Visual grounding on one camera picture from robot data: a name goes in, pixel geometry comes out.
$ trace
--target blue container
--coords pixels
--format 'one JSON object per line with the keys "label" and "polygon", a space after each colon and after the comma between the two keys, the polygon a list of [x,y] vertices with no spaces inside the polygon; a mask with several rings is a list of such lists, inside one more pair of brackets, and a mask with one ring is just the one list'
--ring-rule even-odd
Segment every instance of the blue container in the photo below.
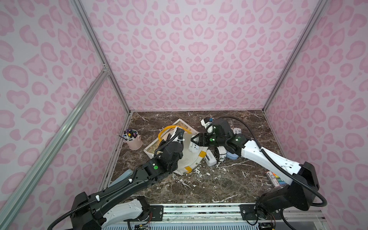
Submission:
{"label": "blue container", "polygon": [[120,181],[124,180],[125,178],[129,177],[133,173],[133,170],[128,169],[125,171],[122,175],[120,175],[114,182],[112,182],[108,187],[113,186],[116,183],[119,183]]}
{"label": "blue container", "polygon": [[238,159],[239,156],[237,154],[232,154],[230,152],[227,152],[226,157],[231,159],[231,160],[236,160],[236,159]]}

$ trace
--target wire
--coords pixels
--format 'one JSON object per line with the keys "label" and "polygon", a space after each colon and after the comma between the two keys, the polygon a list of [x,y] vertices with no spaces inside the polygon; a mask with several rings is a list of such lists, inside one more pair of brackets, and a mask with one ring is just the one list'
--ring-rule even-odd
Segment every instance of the wire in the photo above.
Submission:
{"label": "wire", "polygon": [[208,129],[209,129],[211,126],[212,126],[212,124],[210,124],[209,126],[207,126],[207,128],[206,128],[206,133],[208,133],[208,134],[212,134],[212,133],[213,133],[213,131],[214,131],[213,129],[212,129],[212,132],[211,132],[211,133],[209,133],[209,132],[208,132]]}
{"label": "wire", "polygon": [[275,222],[275,225],[273,226],[273,228],[276,229],[276,219],[275,219],[275,216],[272,213],[270,213],[270,214],[272,215],[273,220]]}
{"label": "wire", "polygon": [[289,227],[289,228],[291,228],[292,230],[296,230],[293,226],[291,226],[290,224],[289,224],[289,222],[287,222],[287,220],[285,219],[285,217],[284,217],[284,209],[282,208],[281,210],[280,210],[280,214],[281,214],[281,218],[282,218],[282,220],[285,222],[285,224]]}
{"label": "wire", "polygon": [[276,162],[274,162],[272,160],[272,158],[264,151],[264,149],[262,148],[262,145],[259,143],[256,135],[254,134],[253,130],[242,120],[240,120],[239,118],[236,117],[232,117],[232,116],[224,116],[224,117],[220,117],[220,118],[231,118],[231,119],[235,119],[237,121],[240,121],[243,125],[246,126],[246,128],[249,130],[249,132],[251,133],[251,135],[253,136],[254,141],[256,142],[258,148],[260,149],[260,151],[263,153],[263,155],[267,158],[267,160],[269,162],[271,162],[278,170],[280,170],[283,174],[285,174],[287,177],[291,178],[293,181],[295,181],[297,184],[303,186],[304,188],[306,188],[307,190],[309,190],[311,193],[313,193],[314,195],[316,195],[319,199],[321,199],[321,203],[312,203],[311,206],[315,206],[315,207],[324,207],[327,205],[327,200],[326,198],[324,198],[324,196],[322,196],[318,191],[316,191],[315,189],[313,189],[312,187],[310,187],[308,184],[304,184],[303,182],[301,182],[300,180],[298,180],[295,176],[291,175],[290,173],[288,173],[287,171],[285,171],[283,168],[281,168],[278,164],[276,164]]}
{"label": "wire", "polygon": [[254,222],[253,224],[251,224],[251,223],[249,223],[249,221],[247,220],[247,214],[249,214],[249,213],[253,213],[253,212],[246,212],[246,213],[245,213],[245,220],[246,220],[246,222],[247,222],[248,224],[250,224],[251,226],[255,226],[255,225],[258,223],[258,215],[257,215],[257,213],[256,213],[256,212],[254,212],[254,214],[256,215],[257,219],[255,220],[255,222]]}
{"label": "wire", "polygon": [[[131,177],[130,177],[131,179],[133,179],[133,178],[135,177],[135,175],[137,174],[138,168],[137,168],[136,170],[134,170],[134,172],[132,173],[132,175],[131,175]],[[109,196],[109,195],[111,195],[111,194],[113,194],[113,193],[116,193],[116,192],[118,192],[119,190],[121,190],[121,189],[123,189],[123,188],[127,187],[128,185],[130,185],[129,180],[127,180],[123,185],[121,185],[121,186],[120,186],[120,187],[118,187],[117,189],[115,189],[115,190],[113,190],[113,191],[111,191],[111,192],[109,192],[109,193],[104,194],[103,196],[101,196],[101,197],[100,197],[100,199],[102,199],[102,198],[104,198],[104,197],[106,197],[106,196]],[[92,204],[92,203],[94,203],[94,202],[96,202],[96,201],[97,201],[97,199],[93,199],[93,200],[91,200],[91,201],[89,201],[89,202],[87,202],[87,203],[81,204],[81,205],[77,206],[76,208],[74,208],[74,209],[70,210],[69,212],[65,213],[65,214],[64,214],[64,215],[62,215],[61,217],[57,218],[54,222],[52,222],[52,223],[50,224],[50,226],[47,228],[47,230],[52,230],[52,229],[53,229],[53,227],[55,227],[55,225],[57,225],[60,221],[64,220],[65,218],[67,218],[68,216],[72,215],[73,213],[75,213],[75,212],[77,212],[77,211],[81,210],[82,208],[84,208],[84,207],[86,207],[86,206],[88,206],[88,205],[90,205],[90,204]]]}
{"label": "wire", "polygon": [[152,214],[152,212],[150,212],[150,213],[148,214],[147,218],[146,218],[146,219],[148,219],[148,218],[150,217],[150,218],[149,218],[149,220],[148,220],[145,224],[141,224],[141,226],[145,226],[146,224],[148,224],[148,223],[151,221],[152,216],[153,216],[153,214]]}
{"label": "wire", "polygon": [[130,226],[130,220],[128,220],[127,223],[128,223],[128,229],[132,230],[132,226]]}

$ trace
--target pink leopard print wall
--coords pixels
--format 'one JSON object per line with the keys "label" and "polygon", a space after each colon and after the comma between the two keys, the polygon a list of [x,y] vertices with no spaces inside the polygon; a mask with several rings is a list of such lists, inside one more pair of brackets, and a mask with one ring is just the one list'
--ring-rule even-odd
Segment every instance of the pink leopard print wall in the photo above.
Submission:
{"label": "pink leopard print wall", "polygon": [[[110,80],[101,86],[41,178],[11,230],[46,229],[81,192],[97,192],[126,114]],[[70,218],[55,229],[71,228]]]}
{"label": "pink leopard print wall", "polygon": [[68,0],[0,2],[0,209],[101,69]]}
{"label": "pink leopard print wall", "polygon": [[316,167],[331,230],[368,225],[367,12],[332,1],[267,112],[287,157]]}
{"label": "pink leopard print wall", "polygon": [[131,110],[261,109],[317,0],[83,0]]}

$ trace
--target yellow strap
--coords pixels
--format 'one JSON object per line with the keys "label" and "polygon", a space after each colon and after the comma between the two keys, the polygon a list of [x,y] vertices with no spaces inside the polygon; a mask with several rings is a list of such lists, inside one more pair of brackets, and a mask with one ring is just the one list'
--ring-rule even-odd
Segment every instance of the yellow strap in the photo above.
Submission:
{"label": "yellow strap", "polygon": [[178,125],[169,125],[167,127],[165,127],[160,133],[159,133],[159,141],[162,141],[162,138],[161,138],[161,135],[163,134],[163,132],[165,132],[166,130],[168,129],[171,129],[171,128],[175,128],[175,127],[179,127],[179,128],[182,128],[184,129],[184,131],[186,131],[187,133],[192,133],[191,131],[187,130],[186,128],[184,127],[181,127],[181,126],[178,126]]}
{"label": "yellow strap", "polygon": [[206,156],[206,152],[205,151],[201,151],[201,153],[199,154],[200,157],[204,158]]}
{"label": "yellow strap", "polygon": [[187,173],[191,173],[192,172],[192,168],[189,167],[189,166],[185,167],[185,169],[188,171]]}

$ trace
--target pen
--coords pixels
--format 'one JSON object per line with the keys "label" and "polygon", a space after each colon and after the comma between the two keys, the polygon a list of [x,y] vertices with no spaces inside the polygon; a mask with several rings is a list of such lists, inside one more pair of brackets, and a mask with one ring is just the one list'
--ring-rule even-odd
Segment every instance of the pen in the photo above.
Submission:
{"label": "pen", "polygon": [[121,138],[123,138],[124,140],[126,140],[124,137],[120,136],[119,134],[116,134],[116,135],[118,135],[119,137],[121,137]]}

